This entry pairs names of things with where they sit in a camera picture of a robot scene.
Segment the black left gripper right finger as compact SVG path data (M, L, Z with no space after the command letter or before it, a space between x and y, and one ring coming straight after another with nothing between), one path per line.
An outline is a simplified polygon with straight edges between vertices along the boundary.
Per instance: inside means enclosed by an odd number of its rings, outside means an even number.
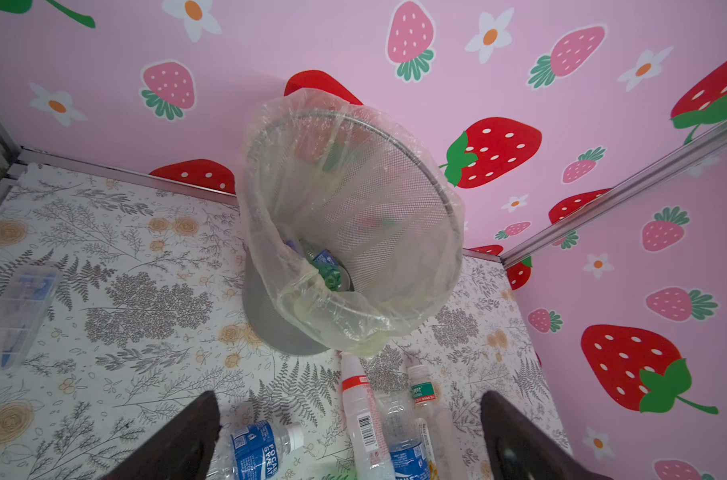
M495 479L607 479L576 462L499 392L481 397L481 426Z

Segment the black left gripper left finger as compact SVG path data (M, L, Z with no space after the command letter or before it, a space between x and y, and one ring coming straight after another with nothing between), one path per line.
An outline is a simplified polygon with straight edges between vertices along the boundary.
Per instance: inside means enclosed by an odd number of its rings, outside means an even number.
M205 391L104 479L204 479L220 430L215 393Z

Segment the clear bottle green label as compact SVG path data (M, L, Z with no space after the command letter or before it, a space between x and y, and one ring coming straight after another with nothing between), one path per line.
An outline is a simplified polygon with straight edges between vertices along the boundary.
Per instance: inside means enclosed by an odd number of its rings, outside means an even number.
M459 449L457 428L451 410L437 399L437 384L425 365L407 368L411 396L415 402L417 428L429 460L431 479L467 479L467 468Z

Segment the green Sprite bottle side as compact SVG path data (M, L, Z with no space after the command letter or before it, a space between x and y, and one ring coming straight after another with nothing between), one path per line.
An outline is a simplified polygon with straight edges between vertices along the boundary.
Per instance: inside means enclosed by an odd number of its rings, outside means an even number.
M334 292L352 291L352 281L347 270L336 264L328 264L322 262L312 262L312 265L318 270L325 286Z

